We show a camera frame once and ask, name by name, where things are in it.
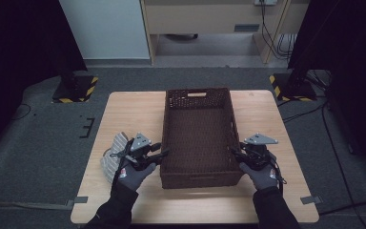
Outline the white panel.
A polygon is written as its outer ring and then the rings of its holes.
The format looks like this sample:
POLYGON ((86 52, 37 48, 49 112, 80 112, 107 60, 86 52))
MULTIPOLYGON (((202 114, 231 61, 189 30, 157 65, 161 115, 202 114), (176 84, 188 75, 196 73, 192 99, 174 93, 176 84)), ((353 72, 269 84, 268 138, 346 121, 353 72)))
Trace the white panel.
POLYGON ((84 59, 149 59, 140 0, 59 0, 84 59))

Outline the grey striped towel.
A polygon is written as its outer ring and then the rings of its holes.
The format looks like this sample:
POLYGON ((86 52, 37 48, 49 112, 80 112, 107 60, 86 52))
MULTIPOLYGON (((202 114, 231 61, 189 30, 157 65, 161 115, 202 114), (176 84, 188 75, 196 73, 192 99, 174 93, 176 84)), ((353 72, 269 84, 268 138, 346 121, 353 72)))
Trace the grey striped towel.
POLYGON ((112 141, 112 146, 105 151, 100 159, 101 168, 108 183, 113 181, 128 141, 129 139, 124 132, 117 134, 112 141))

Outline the light wooden desk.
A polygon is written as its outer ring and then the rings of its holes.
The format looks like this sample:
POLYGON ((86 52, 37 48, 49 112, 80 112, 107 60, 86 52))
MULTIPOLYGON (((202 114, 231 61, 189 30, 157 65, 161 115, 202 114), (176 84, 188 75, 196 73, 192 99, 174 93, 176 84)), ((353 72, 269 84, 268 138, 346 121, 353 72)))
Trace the light wooden desk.
POLYGON ((255 6, 254 0, 140 0, 150 56, 161 34, 235 32, 235 24, 259 24, 254 36, 261 60, 270 61, 281 34, 298 33, 311 0, 278 0, 255 6))

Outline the person's left hand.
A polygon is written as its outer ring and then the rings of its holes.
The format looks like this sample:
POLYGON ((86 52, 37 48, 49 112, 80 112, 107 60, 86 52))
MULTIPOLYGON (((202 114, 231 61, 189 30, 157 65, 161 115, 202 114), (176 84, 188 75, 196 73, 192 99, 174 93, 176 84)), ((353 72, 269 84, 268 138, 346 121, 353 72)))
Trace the person's left hand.
POLYGON ((135 170, 128 160, 124 161, 119 174, 113 181, 113 187, 123 184, 132 191, 136 191, 143 180, 150 175, 156 168, 155 163, 151 163, 146 169, 142 171, 135 170))

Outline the grey desk label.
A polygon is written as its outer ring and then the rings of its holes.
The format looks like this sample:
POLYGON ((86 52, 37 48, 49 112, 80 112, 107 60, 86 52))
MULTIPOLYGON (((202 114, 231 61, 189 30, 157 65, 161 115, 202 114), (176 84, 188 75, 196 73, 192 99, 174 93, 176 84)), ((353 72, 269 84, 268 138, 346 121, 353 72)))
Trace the grey desk label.
POLYGON ((235 24, 235 32, 258 32, 260 28, 259 24, 235 24))

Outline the person's right hand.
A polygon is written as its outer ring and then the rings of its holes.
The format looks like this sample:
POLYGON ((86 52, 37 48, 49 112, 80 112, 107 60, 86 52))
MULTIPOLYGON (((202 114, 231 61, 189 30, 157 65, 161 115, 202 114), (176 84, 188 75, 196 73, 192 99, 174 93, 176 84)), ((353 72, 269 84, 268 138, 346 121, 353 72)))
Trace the person's right hand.
POLYGON ((251 169, 244 162, 241 162, 239 164, 239 168, 249 176, 257 191, 278 186, 278 181, 275 177, 275 169, 271 165, 266 166, 262 170, 256 171, 251 169))

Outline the brown woven basket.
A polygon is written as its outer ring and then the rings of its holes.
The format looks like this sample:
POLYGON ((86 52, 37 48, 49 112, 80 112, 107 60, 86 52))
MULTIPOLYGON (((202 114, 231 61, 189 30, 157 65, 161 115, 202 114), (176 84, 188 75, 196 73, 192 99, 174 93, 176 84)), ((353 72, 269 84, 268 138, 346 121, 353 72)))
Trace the brown woven basket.
POLYGON ((235 186, 243 172, 231 152, 239 137, 230 90, 167 91, 162 147, 164 189, 235 186))

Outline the black curtain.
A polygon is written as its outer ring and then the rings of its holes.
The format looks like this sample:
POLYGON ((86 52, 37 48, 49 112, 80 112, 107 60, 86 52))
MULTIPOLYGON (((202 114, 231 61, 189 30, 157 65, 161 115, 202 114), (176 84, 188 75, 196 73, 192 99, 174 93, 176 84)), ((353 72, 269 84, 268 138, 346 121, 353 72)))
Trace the black curtain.
POLYGON ((366 156, 366 0, 311 0, 288 68, 331 73, 327 96, 352 152, 366 156))
POLYGON ((28 86, 59 75, 48 37, 73 71, 86 68, 59 0, 0 0, 0 135, 28 86))

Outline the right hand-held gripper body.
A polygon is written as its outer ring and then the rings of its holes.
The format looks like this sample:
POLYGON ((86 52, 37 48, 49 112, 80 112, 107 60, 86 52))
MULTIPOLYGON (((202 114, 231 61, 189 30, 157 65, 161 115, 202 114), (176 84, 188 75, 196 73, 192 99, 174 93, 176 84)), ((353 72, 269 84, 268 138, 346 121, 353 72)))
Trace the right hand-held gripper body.
POLYGON ((278 141, 261 133, 256 133, 244 139, 242 149, 246 152, 246 164, 251 169, 263 169, 276 157, 267 149, 268 144, 277 144, 278 141))

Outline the black stand base striped edge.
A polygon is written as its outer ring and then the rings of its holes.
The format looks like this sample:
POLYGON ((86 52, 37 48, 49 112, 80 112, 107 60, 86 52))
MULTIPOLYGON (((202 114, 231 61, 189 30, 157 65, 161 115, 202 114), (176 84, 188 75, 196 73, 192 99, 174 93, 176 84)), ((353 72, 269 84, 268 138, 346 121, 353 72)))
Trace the black stand base striped edge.
POLYGON ((97 77, 91 75, 76 76, 70 82, 61 80, 52 96, 52 102, 86 102, 90 99, 97 80, 97 77))
POLYGON ((274 94, 279 101, 314 101, 316 93, 312 85, 292 77, 290 73, 274 73, 269 76, 274 94))

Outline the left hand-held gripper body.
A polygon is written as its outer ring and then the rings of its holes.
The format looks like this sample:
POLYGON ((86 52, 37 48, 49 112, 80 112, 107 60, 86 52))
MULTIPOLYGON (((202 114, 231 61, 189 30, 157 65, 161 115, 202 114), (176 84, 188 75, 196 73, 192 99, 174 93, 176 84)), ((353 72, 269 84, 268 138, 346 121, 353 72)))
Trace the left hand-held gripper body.
POLYGON ((150 163, 147 161, 148 152, 151 150, 152 142, 141 133, 128 141, 121 157, 126 158, 137 171, 146 169, 150 163))

